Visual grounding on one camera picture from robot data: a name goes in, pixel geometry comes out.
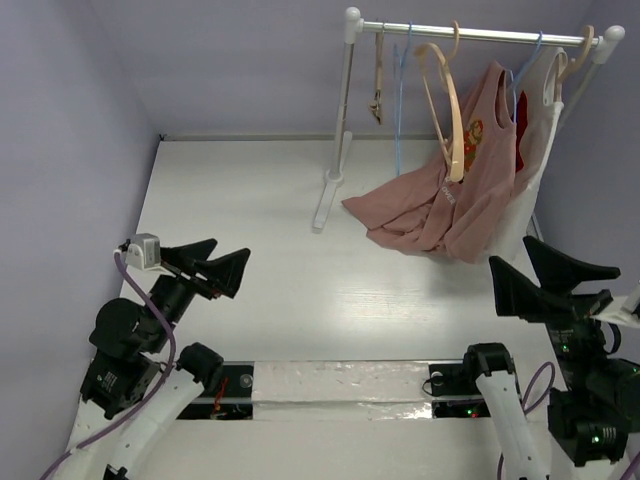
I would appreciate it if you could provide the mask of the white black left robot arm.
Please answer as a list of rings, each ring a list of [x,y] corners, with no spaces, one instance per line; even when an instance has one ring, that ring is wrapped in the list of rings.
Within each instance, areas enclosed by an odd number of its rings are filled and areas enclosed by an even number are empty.
[[[218,258],[214,238],[166,247],[152,234],[118,246],[113,260],[139,299],[117,297],[98,311],[89,342],[95,354],[79,391],[64,453],[45,479],[136,479],[152,450],[178,419],[246,418],[222,399],[251,397],[249,365],[231,366],[206,345],[179,347],[175,329],[195,297],[234,298],[251,251]]]

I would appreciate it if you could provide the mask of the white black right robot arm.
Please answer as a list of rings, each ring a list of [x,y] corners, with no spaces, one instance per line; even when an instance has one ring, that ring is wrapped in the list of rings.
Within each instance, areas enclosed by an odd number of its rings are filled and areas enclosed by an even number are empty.
[[[604,459],[615,463],[639,431],[639,365],[615,355],[621,327],[639,325],[639,293],[578,294],[582,283],[618,278],[619,268],[577,260],[533,236],[523,243],[537,279],[490,257],[496,313],[546,329],[565,384],[549,390],[548,431],[563,453],[576,467]],[[508,478],[551,478],[530,434],[506,347],[469,346],[460,372],[462,384],[480,392],[487,405]]]

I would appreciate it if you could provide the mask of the pink t shirt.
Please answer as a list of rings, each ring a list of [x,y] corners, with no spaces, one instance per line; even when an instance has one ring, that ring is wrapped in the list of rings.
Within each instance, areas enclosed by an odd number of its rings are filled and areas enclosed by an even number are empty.
[[[509,73],[492,61],[462,100],[464,174],[450,180],[441,152],[422,167],[344,208],[378,245],[404,253],[431,252],[474,263],[510,201],[515,182],[516,125],[509,111]]]

